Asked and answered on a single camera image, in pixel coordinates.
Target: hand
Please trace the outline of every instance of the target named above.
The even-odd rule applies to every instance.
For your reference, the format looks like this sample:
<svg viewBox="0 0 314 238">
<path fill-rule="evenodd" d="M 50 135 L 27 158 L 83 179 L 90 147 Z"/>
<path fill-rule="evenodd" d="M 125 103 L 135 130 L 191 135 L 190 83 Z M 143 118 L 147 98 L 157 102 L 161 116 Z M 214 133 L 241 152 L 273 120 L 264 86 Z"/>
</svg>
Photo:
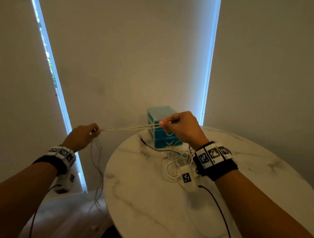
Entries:
<svg viewBox="0 0 314 238">
<path fill-rule="evenodd" d="M 165 132 L 173 132 L 179 140 L 188 143 L 194 150 L 198 150 L 209 140 L 204 135 L 197 119 L 190 111 L 173 114 L 159 122 Z"/>
<path fill-rule="evenodd" d="M 78 126 L 66 137 L 60 146 L 65 146 L 74 152 L 84 149 L 95 137 L 100 135 L 96 123 L 89 126 Z"/>
</svg>

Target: round table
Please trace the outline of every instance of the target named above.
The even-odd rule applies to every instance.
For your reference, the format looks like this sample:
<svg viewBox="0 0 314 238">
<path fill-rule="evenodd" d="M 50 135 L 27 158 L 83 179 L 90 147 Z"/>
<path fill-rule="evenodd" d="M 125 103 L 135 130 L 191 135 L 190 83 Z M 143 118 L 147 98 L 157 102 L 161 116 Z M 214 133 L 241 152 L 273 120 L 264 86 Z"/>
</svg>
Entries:
<svg viewBox="0 0 314 238">
<path fill-rule="evenodd" d="M 232 152 L 239 171 L 314 234 L 314 191 L 293 168 L 243 137 L 210 127 L 203 127 L 203 131 L 207 138 L 222 143 Z M 105 170 L 105 201 L 122 237 L 228 237 L 221 215 L 205 190 L 199 193 L 208 204 L 206 209 L 198 211 L 197 217 L 205 219 L 217 231 L 200 230 L 201 221 L 195 221 L 195 214 L 191 214 L 187 192 L 178 182 L 168 182 L 165 177 L 162 161 L 167 153 L 150 149 L 141 142 L 141 137 L 152 145 L 148 130 L 131 136 L 115 150 Z M 215 184 L 208 177 L 198 180 L 217 199 L 231 237 L 241 237 Z"/>
</svg>

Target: white wall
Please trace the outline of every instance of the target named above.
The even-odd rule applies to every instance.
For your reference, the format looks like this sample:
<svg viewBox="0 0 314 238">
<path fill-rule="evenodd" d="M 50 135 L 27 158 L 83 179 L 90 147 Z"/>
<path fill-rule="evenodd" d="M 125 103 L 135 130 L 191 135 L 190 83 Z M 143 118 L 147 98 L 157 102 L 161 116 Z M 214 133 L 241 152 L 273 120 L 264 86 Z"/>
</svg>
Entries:
<svg viewBox="0 0 314 238">
<path fill-rule="evenodd" d="M 61 144 L 66 131 L 31 1 L 2 1 L 0 32 L 2 182 Z M 73 191 L 82 192 L 78 177 Z"/>
<path fill-rule="evenodd" d="M 221 2 L 204 125 L 244 136 L 314 186 L 314 1 Z"/>
<path fill-rule="evenodd" d="M 73 127 L 147 123 L 146 108 L 199 116 L 215 1 L 41 0 Z M 103 132 L 101 168 L 134 132 Z M 80 152 L 88 190 L 98 184 Z"/>
</svg>

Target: blue drawer unit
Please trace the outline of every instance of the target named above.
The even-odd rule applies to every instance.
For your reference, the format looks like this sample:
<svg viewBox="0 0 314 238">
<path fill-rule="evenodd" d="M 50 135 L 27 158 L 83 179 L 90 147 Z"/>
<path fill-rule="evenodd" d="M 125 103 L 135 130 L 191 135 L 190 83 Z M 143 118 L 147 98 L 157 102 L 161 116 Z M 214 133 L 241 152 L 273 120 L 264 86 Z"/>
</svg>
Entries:
<svg viewBox="0 0 314 238">
<path fill-rule="evenodd" d="M 162 139 L 162 140 L 156 140 L 154 139 L 154 146 L 156 149 L 162 149 L 167 146 L 173 146 L 179 139 L 177 137 L 174 138 L 167 138 L 167 139 Z M 182 145 L 183 142 L 179 141 L 176 146 Z"/>
<path fill-rule="evenodd" d="M 147 109 L 148 124 L 158 124 L 160 120 L 174 113 L 177 112 L 169 106 L 148 108 Z M 166 146 L 171 146 L 178 141 L 178 138 L 174 133 L 172 132 L 166 133 L 163 128 L 152 128 L 149 131 L 153 137 L 155 148 L 164 148 Z"/>
</svg>

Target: wrist tracker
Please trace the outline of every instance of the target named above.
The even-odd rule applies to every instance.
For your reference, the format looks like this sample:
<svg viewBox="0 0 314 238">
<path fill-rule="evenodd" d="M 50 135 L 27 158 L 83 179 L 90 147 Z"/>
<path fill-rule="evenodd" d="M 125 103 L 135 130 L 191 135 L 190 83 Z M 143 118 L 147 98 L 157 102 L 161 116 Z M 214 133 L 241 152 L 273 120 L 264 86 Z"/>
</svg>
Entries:
<svg viewBox="0 0 314 238">
<path fill-rule="evenodd" d="M 222 144 L 213 141 L 199 148 L 195 152 L 193 161 L 197 167 L 197 172 L 202 176 L 208 176 L 212 181 L 238 169 L 232 159 L 231 152 Z"/>
<path fill-rule="evenodd" d="M 52 164 L 57 169 L 57 176 L 65 175 L 74 162 L 76 156 L 73 150 L 64 146 L 55 146 L 51 148 L 45 155 L 35 160 L 33 164 L 38 162 L 47 162 Z"/>
</svg>

